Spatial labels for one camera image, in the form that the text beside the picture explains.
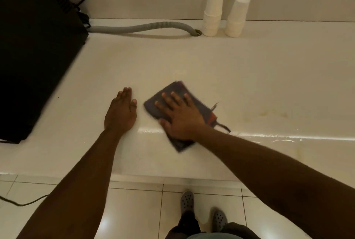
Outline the grey clog shoe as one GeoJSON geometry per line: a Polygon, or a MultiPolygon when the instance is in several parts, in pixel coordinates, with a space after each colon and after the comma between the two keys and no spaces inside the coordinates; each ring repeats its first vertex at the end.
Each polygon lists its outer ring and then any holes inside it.
{"type": "Polygon", "coordinates": [[[222,232],[224,226],[228,223],[227,217],[220,209],[216,209],[212,217],[212,229],[213,233],[222,232]]]}
{"type": "Polygon", "coordinates": [[[194,212],[194,195],[190,190],[185,191],[180,198],[181,215],[186,212],[194,212]]]}

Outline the person's right hand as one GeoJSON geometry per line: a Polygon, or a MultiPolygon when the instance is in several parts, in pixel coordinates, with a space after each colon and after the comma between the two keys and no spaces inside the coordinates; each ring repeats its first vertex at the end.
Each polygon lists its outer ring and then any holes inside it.
{"type": "Polygon", "coordinates": [[[170,123],[173,134],[168,135],[179,140],[191,140],[194,142],[204,141],[206,134],[208,134],[209,127],[205,124],[197,107],[187,107],[184,98],[180,98],[175,92],[171,92],[170,96],[173,96],[175,101],[179,104],[179,107],[174,111],[168,109],[167,106],[162,106],[159,102],[155,103],[159,110],[166,113],[171,118],[170,123]]]}

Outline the black trousers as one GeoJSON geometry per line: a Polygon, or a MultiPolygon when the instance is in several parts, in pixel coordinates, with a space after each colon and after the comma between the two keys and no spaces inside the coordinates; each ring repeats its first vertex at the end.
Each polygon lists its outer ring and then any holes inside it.
{"type": "MultiPolygon", "coordinates": [[[[172,228],[165,239],[186,239],[191,235],[202,233],[199,223],[195,218],[194,212],[184,213],[177,226],[172,228]]],[[[227,223],[222,233],[230,233],[239,236],[243,239],[261,239],[251,229],[245,225],[241,225],[235,222],[227,223]]]]}

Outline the person's left forearm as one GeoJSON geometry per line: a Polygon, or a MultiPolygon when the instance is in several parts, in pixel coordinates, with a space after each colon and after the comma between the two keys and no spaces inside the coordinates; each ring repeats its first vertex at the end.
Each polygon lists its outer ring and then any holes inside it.
{"type": "Polygon", "coordinates": [[[94,239],[123,134],[122,129],[106,128],[42,201],[16,239],[94,239]]]}

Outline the grey shirt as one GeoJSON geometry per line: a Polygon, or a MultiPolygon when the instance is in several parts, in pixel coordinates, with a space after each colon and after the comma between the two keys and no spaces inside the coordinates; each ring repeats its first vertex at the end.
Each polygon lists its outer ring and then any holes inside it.
{"type": "Polygon", "coordinates": [[[198,233],[191,235],[186,239],[243,239],[230,233],[198,233]]]}

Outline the person's left hand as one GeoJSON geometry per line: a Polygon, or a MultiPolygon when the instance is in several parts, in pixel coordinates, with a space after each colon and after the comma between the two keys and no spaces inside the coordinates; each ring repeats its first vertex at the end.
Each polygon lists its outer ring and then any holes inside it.
{"type": "Polygon", "coordinates": [[[132,100],[132,89],[125,87],[118,92],[109,106],[104,119],[104,130],[112,132],[116,136],[122,136],[135,124],[137,115],[131,115],[130,102],[132,100]]]}

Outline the tall stack of white cups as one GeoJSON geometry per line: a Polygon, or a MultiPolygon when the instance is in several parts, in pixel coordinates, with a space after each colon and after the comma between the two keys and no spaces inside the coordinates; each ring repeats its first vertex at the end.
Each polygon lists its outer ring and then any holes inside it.
{"type": "Polygon", "coordinates": [[[207,0],[203,16],[202,34],[213,37],[218,33],[222,11],[223,0],[207,0]]]}

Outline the black appliance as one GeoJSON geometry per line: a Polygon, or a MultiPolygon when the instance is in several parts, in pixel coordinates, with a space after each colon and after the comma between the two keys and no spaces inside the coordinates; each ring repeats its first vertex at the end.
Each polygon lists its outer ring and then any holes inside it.
{"type": "Polygon", "coordinates": [[[27,139],[87,37],[70,0],[0,0],[0,143],[27,139]]]}

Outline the person's right forearm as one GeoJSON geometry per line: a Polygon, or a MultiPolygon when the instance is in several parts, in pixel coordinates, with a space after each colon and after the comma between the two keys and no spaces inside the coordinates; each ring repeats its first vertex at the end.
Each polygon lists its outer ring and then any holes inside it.
{"type": "Polygon", "coordinates": [[[313,239],[355,239],[355,189],[268,147],[207,125],[189,138],[218,157],[265,205],[313,239]]]}

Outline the short stack of white cups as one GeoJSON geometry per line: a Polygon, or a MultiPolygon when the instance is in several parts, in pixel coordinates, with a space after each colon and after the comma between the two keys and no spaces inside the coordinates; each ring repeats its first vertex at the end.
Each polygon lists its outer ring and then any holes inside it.
{"type": "Polygon", "coordinates": [[[237,38],[241,35],[251,0],[235,0],[228,16],[225,34],[237,38]]]}

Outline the dark blue cleaning cloth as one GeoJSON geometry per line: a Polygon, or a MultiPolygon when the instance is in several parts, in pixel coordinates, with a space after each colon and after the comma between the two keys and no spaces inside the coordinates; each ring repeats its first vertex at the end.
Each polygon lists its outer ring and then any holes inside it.
{"type": "Polygon", "coordinates": [[[169,94],[171,92],[175,92],[177,95],[180,96],[180,98],[184,98],[184,94],[189,94],[191,97],[194,105],[198,108],[200,114],[203,116],[203,119],[205,123],[211,127],[216,127],[219,126],[223,129],[225,129],[228,133],[231,132],[231,130],[223,125],[218,123],[217,121],[217,116],[214,114],[214,110],[217,107],[217,104],[215,104],[212,108],[207,107],[205,104],[203,104],[200,100],[198,100],[189,90],[188,88],[184,85],[182,81],[175,81],[165,88],[163,88],[161,91],[157,92],[155,95],[153,95],[151,98],[149,98],[147,101],[144,102],[144,108],[145,110],[155,119],[165,119],[168,122],[171,122],[171,118],[155,105],[156,102],[159,102],[162,106],[167,106],[166,102],[164,101],[162,97],[162,93],[169,94]]]}

